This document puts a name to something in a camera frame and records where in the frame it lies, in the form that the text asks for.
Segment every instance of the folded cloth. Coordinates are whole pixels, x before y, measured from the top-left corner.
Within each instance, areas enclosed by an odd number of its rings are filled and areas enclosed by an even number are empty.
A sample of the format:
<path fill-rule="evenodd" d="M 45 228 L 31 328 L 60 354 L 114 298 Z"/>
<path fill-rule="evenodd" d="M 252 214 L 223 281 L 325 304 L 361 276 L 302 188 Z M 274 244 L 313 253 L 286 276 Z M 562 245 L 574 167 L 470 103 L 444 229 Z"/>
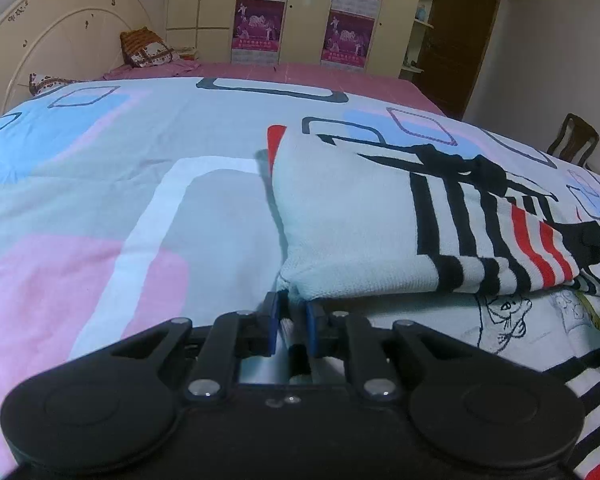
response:
<path fill-rule="evenodd" d="M 284 126 L 270 127 L 268 139 L 288 242 L 278 287 L 293 296 L 495 296 L 549 288 L 578 274 L 558 231 L 490 192 L 524 188 L 508 184 L 508 174 L 481 156 L 393 146 L 389 158 L 373 142 L 355 141 L 352 151 L 335 137 Z"/>

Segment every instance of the white headboard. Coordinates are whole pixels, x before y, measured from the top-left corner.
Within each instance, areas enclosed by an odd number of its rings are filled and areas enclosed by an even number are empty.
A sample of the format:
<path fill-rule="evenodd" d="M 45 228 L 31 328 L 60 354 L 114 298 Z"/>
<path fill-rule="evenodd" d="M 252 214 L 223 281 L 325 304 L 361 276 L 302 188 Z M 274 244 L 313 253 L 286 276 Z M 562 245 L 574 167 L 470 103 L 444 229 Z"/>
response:
<path fill-rule="evenodd" d="M 123 63 L 120 32 L 151 23 L 139 0 L 18 0 L 0 17 L 0 115 L 29 73 L 89 80 Z"/>

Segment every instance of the wooden door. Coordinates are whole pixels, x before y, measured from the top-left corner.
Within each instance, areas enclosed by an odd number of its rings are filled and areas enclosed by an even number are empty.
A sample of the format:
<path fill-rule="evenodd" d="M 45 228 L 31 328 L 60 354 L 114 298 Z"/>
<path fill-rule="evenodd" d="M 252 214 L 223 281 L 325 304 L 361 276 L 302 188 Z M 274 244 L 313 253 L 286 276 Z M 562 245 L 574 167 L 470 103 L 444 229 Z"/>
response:
<path fill-rule="evenodd" d="M 413 82 L 446 115 L 462 119 L 500 0 L 433 0 Z"/>

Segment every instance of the wall shelf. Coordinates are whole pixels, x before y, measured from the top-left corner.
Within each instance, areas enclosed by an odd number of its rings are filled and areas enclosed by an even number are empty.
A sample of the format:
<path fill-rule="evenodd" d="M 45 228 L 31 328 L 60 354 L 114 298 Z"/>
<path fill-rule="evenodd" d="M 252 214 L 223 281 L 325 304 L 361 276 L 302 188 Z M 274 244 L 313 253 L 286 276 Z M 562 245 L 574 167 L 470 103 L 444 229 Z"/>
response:
<path fill-rule="evenodd" d="M 413 20 L 413 21 L 414 21 L 415 23 L 419 23 L 419 24 L 421 24 L 421 25 L 424 25 L 425 27 L 433 28 L 433 25 L 431 25 L 431 24 L 429 24 L 429 23 L 427 23 L 427 22 L 423 22 L 422 20 L 418 20 L 418 19 L 416 19 L 416 20 Z"/>
<path fill-rule="evenodd" d="M 403 65 L 402 69 L 406 70 L 407 72 L 413 72 L 414 74 L 422 74 L 422 72 L 424 72 L 423 69 L 418 68 L 417 66 L 410 66 L 410 65 Z"/>

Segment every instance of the pillow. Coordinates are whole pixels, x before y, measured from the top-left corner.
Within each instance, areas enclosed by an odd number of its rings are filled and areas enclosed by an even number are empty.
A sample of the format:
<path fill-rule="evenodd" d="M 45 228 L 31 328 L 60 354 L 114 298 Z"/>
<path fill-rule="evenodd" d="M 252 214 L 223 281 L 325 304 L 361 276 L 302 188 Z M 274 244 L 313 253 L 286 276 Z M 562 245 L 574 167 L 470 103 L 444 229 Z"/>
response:
<path fill-rule="evenodd" d="M 120 43 L 125 61 L 137 68 L 162 65 L 180 59 L 175 50 L 167 46 L 160 36 L 146 27 L 120 32 Z"/>
<path fill-rule="evenodd" d="M 29 74 L 29 92 L 33 97 L 40 96 L 71 83 L 81 83 L 76 79 L 64 79 L 44 74 Z"/>

